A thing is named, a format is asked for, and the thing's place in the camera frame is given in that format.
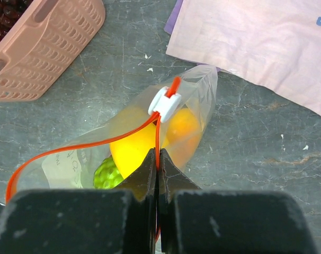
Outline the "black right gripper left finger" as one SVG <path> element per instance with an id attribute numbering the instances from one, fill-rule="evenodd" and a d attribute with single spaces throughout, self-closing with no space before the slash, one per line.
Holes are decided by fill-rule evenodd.
<path id="1" fill-rule="evenodd" d="M 114 189 L 21 191 L 0 214 L 0 253 L 154 253 L 156 196 L 154 149 Z"/>

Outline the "pink embroidered cloth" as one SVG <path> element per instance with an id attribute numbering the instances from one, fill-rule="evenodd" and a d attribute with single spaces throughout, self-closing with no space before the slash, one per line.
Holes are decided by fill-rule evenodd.
<path id="1" fill-rule="evenodd" d="M 321 1 L 183 1 L 166 53 L 321 116 Z"/>

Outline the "yellow toy mango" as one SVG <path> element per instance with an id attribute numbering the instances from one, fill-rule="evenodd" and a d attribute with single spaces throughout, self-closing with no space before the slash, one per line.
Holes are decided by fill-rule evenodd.
<path id="1" fill-rule="evenodd" d="M 150 149 L 155 148 L 156 125 L 147 125 L 142 130 L 110 143 L 113 161 L 123 179 L 141 166 Z"/>

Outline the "dark red grape bunch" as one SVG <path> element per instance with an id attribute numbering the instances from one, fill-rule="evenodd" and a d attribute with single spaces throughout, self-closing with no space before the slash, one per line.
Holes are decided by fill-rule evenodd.
<path id="1" fill-rule="evenodd" d="M 32 3 L 32 0 L 0 0 L 0 42 Z"/>

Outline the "green custard apple toy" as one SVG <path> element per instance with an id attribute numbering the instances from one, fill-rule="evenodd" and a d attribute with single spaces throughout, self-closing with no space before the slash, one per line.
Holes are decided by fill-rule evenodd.
<path id="1" fill-rule="evenodd" d="M 123 182 L 112 156 L 102 161 L 94 173 L 93 185 L 96 189 L 113 189 Z"/>

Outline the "clear zip top bag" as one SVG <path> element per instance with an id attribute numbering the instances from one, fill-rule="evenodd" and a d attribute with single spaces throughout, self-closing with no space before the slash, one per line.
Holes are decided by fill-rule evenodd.
<path id="1" fill-rule="evenodd" d="M 195 115 L 203 136 L 215 108 L 217 85 L 218 69 L 198 65 L 169 81 L 148 86 L 102 125 L 19 166 L 7 184 L 5 199 L 9 201 L 17 192 L 27 189 L 94 188 L 95 171 L 104 159 L 112 156 L 110 143 L 153 123 L 154 149 L 165 149 L 169 144 L 166 137 L 169 121 L 182 108 L 189 108 Z"/>

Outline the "orange toy fruit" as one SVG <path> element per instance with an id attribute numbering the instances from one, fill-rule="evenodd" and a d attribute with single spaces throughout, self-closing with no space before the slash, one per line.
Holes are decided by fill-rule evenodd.
<path id="1" fill-rule="evenodd" d="M 189 108 L 180 109 L 169 121 L 165 147 L 177 168 L 183 168 L 194 155 L 201 140 L 202 129 Z"/>

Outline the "pink plastic perforated basket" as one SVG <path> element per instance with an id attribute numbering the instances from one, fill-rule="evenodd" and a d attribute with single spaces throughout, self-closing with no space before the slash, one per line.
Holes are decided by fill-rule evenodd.
<path id="1" fill-rule="evenodd" d="M 0 42 L 0 102 L 41 97 L 104 20 L 102 1 L 32 1 Z"/>

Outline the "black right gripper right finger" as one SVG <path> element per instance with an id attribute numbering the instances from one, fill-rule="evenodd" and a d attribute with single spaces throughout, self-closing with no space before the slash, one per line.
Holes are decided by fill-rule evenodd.
<path id="1" fill-rule="evenodd" d="M 297 202 L 276 191 L 201 189 L 160 152 L 164 253 L 317 253 Z"/>

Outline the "purple cloth under pink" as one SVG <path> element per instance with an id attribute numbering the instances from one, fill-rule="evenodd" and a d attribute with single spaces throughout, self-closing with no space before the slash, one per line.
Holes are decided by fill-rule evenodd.
<path id="1" fill-rule="evenodd" d="M 183 0 L 177 0 L 171 14 L 164 26 L 164 31 L 168 34 L 172 34 L 177 17 L 179 15 Z"/>

